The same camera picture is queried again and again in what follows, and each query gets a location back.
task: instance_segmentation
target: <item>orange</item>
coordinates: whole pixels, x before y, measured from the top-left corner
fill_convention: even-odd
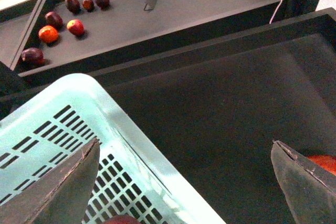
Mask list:
[[[51,43],[57,40],[58,38],[58,31],[53,28],[52,26],[44,26],[38,32],[38,37],[45,43]]]
[[[336,175],[336,157],[329,155],[316,155],[307,157],[333,175]]]

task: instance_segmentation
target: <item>plastic basket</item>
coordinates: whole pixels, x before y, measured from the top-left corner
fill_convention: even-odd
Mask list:
[[[82,223],[224,223],[91,77],[65,76],[0,121],[0,204],[97,137],[100,165]]]

